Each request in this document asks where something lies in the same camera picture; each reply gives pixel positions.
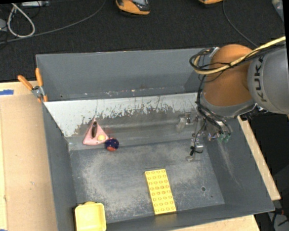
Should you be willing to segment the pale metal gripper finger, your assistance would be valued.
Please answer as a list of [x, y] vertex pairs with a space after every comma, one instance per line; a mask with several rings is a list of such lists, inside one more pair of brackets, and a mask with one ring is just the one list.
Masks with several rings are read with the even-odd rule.
[[204, 152], [204, 145], [199, 139], [193, 138], [190, 142], [190, 152], [186, 157], [187, 162], [194, 162], [199, 159], [199, 156]]
[[179, 121], [176, 124], [176, 131], [182, 132], [186, 127], [193, 125], [191, 113], [187, 112], [179, 116]]

